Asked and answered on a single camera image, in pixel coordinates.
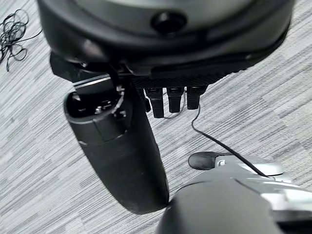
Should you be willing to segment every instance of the black cylinder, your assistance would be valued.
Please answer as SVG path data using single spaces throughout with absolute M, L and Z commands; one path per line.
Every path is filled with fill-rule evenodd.
M 169 189 L 160 153 L 142 102 L 127 89 L 121 106 L 126 117 L 112 109 L 78 117 L 72 93 L 64 102 L 65 115 L 92 167 L 109 192 L 135 214 L 165 208 Z

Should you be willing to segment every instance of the circular hole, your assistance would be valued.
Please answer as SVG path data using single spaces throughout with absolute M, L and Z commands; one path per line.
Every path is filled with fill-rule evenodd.
M 161 34 L 172 34 L 180 31 L 186 25 L 186 17 L 182 14 L 163 12 L 152 20 L 152 27 Z

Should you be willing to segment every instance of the floor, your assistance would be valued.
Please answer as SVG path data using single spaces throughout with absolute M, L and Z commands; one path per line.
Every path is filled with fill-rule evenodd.
M 31 15 L 25 38 L 40 30 L 35 0 L 0 0 L 0 20 Z M 27 59 L 0 66 L 0 234 L 151 234 L 162 211 L 134 215 L 107 192 L 65 121 L 71 83 L 49 68 L 40 35 Z M 285 43 L 266 60 L 211 85 L 196 126 L 242 154 L 281 161 L 294 182 L 312 189 L 312 1 L 298 0 Z M 197 175 L 198 151 L 220 151 L 195 133 L 196 111 L 175 119 L 148 116 L 171 192 Z

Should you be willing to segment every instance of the cable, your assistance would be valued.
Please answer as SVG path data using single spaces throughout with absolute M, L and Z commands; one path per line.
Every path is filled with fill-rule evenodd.
M 194 127 L 194 122 L 195 120 L 197 120 L 198 116 L 200 114 L 200 105 L 198 107 L 198 113 L 196 115 L 196 117 L 193 119 L 192 121 L 192 128 L 194 129 L 195 132 L 203 135 L 204 137 L 214 141 L 215 143 L 217 143 L 218 145 L 222 146 L 224 149 L 226 149 L 227 151 L 229 151 L 231 154 L 233 154 L 234 156 L 236 156 L 238 159 L 240 159 L 243 163 L 245 163 L 247 166 L 249 166 L 251 169 L 253 169 L 258 175 L 260 176 L 264 176 L 269 178 L 267 175 L 265 175 L 263 172 L 261 172 L 259 169 L 257 169 L 251 162 L 249 162 L 247 159 L 245 159 L 243 156 L 241 156 L 239 153 L 235 152 L 234 150 L 232 150 L 230 147 L 228 147 L 227 145 L 223 144 L 222 142 L 218 141 L 217 139 L 213 138 L 212 136 L 203 133 L 202 131 L 198 130 L 197 128 Z
M 174 116 L 171 116 L 171 117 L 164 117 L 164 119 L 173 119 L 175 117 L 177 117 L 178 115 L 180 115 L 182 113 L 182 111 L 184 110 L 184 106 L 185 106 L 185 103 L 186 103 L 186 98 L 185 98 L 185 90 L 183 91 L 183 104 L 182 104 L 182 108 L 181 110 L 179 111 L 179 113 L 177 113 L 176 115 Z
M 15 61 L 22 61 L 26 58 L 27 49 L 20 45 L 20 42 L 31 40 L 42 32 L 38 32 L 36 35 L 22 39 L 25 35 L 27 24 L 29 23 L 29 15 L 23 9 L 18 9 L 14 13 L 8 15 L 2 23 L 0 23 L 0 65 L 8 55 L 6 61 L 6 70 L 10 70 L 9 60 L 14 58 Z

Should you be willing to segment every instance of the silver trim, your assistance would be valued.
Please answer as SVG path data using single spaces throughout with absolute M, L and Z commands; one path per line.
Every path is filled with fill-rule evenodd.
M 93 78 L 90 78 L 90 79 L 85 79 L 85 80 L 82 80 L 82 81 L 78 81 L 76 83 L 73 83 L 73 85 L 74 85 L 74 87 L 76 89 L 79 89 L 79 88 L 83 88 L 83 87 L 88 86 L 88 85 L 93 85 L 93 84 L 96 84 L 96 83 L 100 83 L 100 82 L 103 82 L 103 81 L 106 81 L 106 80 L 109 80 L 109 79 L 111 79 L 111 77 L 108 74 L 105 74 L 105 75 L 93 77 Z

